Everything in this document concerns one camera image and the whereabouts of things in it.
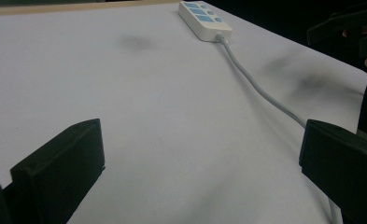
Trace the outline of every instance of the power strip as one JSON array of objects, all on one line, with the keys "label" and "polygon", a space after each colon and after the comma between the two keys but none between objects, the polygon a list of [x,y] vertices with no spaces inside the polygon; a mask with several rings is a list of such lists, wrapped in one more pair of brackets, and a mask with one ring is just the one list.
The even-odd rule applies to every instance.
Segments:
[{"label": "power strip", "polygon": [[182,1],[178,14],[203,41],[218,42],[218,33],[229,41],[233,33],[233,29],[204,4]]}]

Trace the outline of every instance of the black clamp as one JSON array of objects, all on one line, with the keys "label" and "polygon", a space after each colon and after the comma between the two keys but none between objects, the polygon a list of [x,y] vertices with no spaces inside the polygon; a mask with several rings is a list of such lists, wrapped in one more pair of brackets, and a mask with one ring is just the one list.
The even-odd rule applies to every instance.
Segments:
[{"label": "black clamp", "polygon": [[300,153],[302,172],[345,215],[367,224],[367,138],[309,119]]},{"label": "black clamp", "polygon": [[75,124],[16,164],[0,224],[64,224],[105,169],[99,119]]},{"label": "black clamp", "polygon": [[363,26],[367,26],[367,2],[333,13],[328,20],[311,27],[307,31],[307,41],[312,45],[333,33],[346,30],[346,43],[359,44],[360,57],[367,57],[367,36],[362,35]]}]

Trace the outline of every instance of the power cord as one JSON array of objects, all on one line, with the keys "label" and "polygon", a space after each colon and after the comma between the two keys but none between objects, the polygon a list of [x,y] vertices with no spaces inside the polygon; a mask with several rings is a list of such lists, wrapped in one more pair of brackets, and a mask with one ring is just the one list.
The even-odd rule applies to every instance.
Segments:
[{"label": "power cord", "polygon": [[[276,99],[274,99],[271,95],[269,95],[265,90],[262,89],[261,86],[256,82],[255,79],[253,79],[252,75],[236,60],[235,56],[233,55],[233,52],[231,51],[229,44],[225,40],[223,34],[217,33],[216,34],[216,40],[223,45],[223,47],[226,49],[228,55],[230,56],[233,64],[236,66],[236,68],[244,75],[244,77],[247,79],[247,81],[250,82],[250,84],[253,86],[253,88],[265,99],[267,100],[271,105],[278,108],[280,111],[294,119],[300,126],[302,126],[305,129],[306,120],[300,117],[299,115],[293,113],[291,110],[289,110],[285,105],[278,102]],[[332,216],[332,224],[343,224],[343,218],[341,215],[340,208],[329,198],[329,206],[331,209],[331,216]]]}]

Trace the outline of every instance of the white table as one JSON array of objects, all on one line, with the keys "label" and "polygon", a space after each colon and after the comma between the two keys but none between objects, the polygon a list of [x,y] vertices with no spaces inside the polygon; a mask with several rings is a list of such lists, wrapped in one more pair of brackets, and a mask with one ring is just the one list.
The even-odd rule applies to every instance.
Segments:
[{"label": "white table", "polygon": [[[263,88],[356,131],[367,75],[212,7]],[[102,122],[106,169],[69,223],[327,223],[303,129],[177,3],[0,16],[0,184],[68,126]]]}]

